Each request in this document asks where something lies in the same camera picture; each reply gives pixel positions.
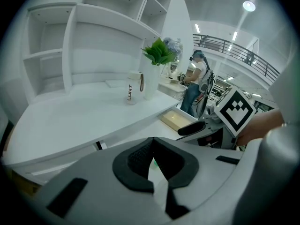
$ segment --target person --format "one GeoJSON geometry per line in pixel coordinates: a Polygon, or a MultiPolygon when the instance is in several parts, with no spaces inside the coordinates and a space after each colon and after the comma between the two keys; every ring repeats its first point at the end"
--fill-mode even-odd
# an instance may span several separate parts
{"type": "Polygon", "coordinates": [[[195,99],[200,95],[199,82],[202,81],[207,72],[206,65],[208,62],[201,50],[195,50],[192,59],[196,62],[196,68],[192,76],[184,78],[184,82],[190,83],[190,85],[188,86],[180,109],[195,117],[192,105],[195,99]]]}
{"type": "Polygon", "coordinates": [[[240,132],[237,146],[245,146],[253,139],[263,138],[270,130],[283,123],[284,119],[279,109],[258,113],[240,132]]]}

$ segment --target hand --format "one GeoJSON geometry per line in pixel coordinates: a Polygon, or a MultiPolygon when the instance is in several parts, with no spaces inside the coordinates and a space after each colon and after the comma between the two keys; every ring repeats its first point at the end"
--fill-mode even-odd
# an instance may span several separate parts
{"type": "Polygon", "coordinates": [[[237,146],[245,146],[253,139],[263,138],[267,131],[264,129],[264,121],[256,114],[252,120],[244,127],[244,129],[240,132],[237,146]]]}
{"type": "Polygon", "coordinates": [[[245,146],[253,139],[263,138],[270,130],[281,126],[283,123],[283,117],[278,109],[258,113],[240,132],[237,146],[245,146]]]}

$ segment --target white counter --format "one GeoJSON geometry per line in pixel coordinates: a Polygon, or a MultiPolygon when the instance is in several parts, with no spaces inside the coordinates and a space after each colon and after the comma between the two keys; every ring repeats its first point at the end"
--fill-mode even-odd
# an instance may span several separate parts
{"type": "Polygon", "coordinates": [[[151,101],[127,105],[123,88],[109,88],[104,82],[76,85],[67,96],[26,109],[3,163],[19,167],[68,154],[153,119],[177,103],[157,91],[151,101]]]}
{"type": "Polygon", "coordinates": [[[158,90],[180,101],[184,98],[187,88],[184,85],[179,84],[178,82],[160,82],[158,90]]]}

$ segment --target jeans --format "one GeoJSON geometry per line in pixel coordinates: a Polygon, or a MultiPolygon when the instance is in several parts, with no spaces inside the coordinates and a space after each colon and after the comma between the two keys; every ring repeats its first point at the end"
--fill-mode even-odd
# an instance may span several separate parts
{"type": "Polygon", "coordinates": [[[200,91],[199,91],[199,85],[196,83],[191,82],[187,92],[184,96],[184,99],[182,101],[181,104],[181,110],[188,113],[189,115],[195,117],[194,115],[194,111],[192,108],[193,102],[195,101],[195,99],[200,95],[200,91]]]}

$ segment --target black rubber pad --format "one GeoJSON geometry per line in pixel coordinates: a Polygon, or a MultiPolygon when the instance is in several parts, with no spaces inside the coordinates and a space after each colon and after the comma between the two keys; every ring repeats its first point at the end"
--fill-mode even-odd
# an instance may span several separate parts
{"type": "Polygon", "coordinates": [[[216,160],[225,162],[225,163],[231,163],[237,165],[239,163],[239,159],[232,158],[232,157],[225,157],[225,156],[219,156],[216,158],[216,160]]]}
{"type": "Polygon", "coordinates": [[[47,209],[64,218],[87,183],[85,179],[73,179],[47,206],[47,209]]]}

